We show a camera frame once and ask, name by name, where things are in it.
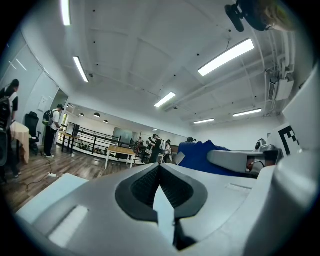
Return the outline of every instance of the black office chair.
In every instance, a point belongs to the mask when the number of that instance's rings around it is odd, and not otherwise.
[[[41,132],[38,131],[37,136],[38,122],[39,118],[35,112],[30,112],[29,114],[25,115],[25,126],[29,128],[29,135],[31,135],[31,138],[29,138],[29,148],[35,153],[36,156],[39,152],[38,145],[36,143],[39,142],[39,136],[41,134]]]

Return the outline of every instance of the jeans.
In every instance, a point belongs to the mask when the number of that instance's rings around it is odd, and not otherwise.
[[[159,156],[159,151],[152,150],[152,154],[150,156],[149,164],[156,163]]]
[[[17,176],[19,174],[19,169],[17,168],[17,161],[16,161],[16,156],[15,153],[12,149],[11,142],[12,142],[12,136],[11,136],[11,130],[9,129],[6,132],[7,136],[7,159],[6,159],[6,164],[10,166],[12,173],[14,176]],[[5,181],[5,167],[0,166],[0,176],[2,180]]]
[[[55,134],[57,130],[52,129],[50,126],[45,128],[45,138],[44,138],[44,146],[43,150],[47,156],[51,156],[51,148],[54,143]]]

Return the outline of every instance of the fluorescent light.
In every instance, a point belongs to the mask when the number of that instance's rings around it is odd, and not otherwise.
[[[162,100],[160,100],[157,104],[154,106],[159,108],[163,104],[165,104],[167,101],[171,100],[174,96],[176,96],[173,92],[170,92],[167,96],[165,96]]]
[[[12,66],[12,67],[14,67],[14,69],[15,70],[17,70],[17,68],[9,61],[9,63],[10,63],[10,65]]]
[[[194,122],[194,124],[201,124],[201,123],[207,123],[207,122],[212,122],[212,121],[214,121],[213,118],[208,119],[208,120],[197,121],[197,122]]]
[[[83,69],[83,67],[82,67],[82,65],[81,65],[81,62],[80,62],[79,57],[78,57],[78,56],[74,56],[74,57],[73,57],[73,60],[74,60],[74,62],[75,62],[75,64],[76,64],[76,66],[77,66],[77,68],[78,68],[78,70],[79,70],[79,72],[80,72],[83,80],[88,83],[89,80],[88,80],[88,78],[87,78],[87,76],[86,76],[86,74],[85,74],[85,71],[84,71],[84,69]]]
[[[63,24],[65,26],[70,26],[70,3],[69,0],[61,0],[61,12],[62,12],[62,19]]]
[[[239,57],[246,52],[253,50],[254,44],[252,43],[251,39],[246,39],[245,41],[235,45],[234,47],[230,48],[229,50],[225,51],[218,57],[211,60],[209,63],[201,67],[198,72],[204,77],[205,75],[209,74],[211,71],[219,68],[220,66],[226,64],[227,62]]]
[[[18,59],[16,59],[16,61],[21,65],[21,67],[24,68],[25,71],[28,71],[28,70],[24,67],[24,65],[21,64],[21,62],[20,62]]]
[[[255,109],[255,110],[251,110],[251,111],[247,111],[247,112],[233,114],[233,116],[234,117],[239,117],[239,116],[249,115],[249,114],[253,114],[253,113],[258,113],[258,112],[261,112],[261,111],[262,111],[262,108],[259,108],[259,109]]]

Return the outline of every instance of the power strip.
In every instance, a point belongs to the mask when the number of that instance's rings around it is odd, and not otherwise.
[[[54,174],[54,173],[47,173],[47,175],[49,176],[49,177],[52,177],[52,178],[56,178],[57,177],[57,175],[56,174]]]

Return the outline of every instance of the white shirt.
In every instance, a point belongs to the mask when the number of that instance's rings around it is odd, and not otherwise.
[[[170,145],[165,147],[164,153],[165,154],[169,154],[170,153]]]
[[[58,128],[57,128],[55,122],[59,123],[60,113],[56,109],[53,109],[52,112],[53,112],[53,117],[52,117],[53,123],[51,124],[51,128],[56,131]]]

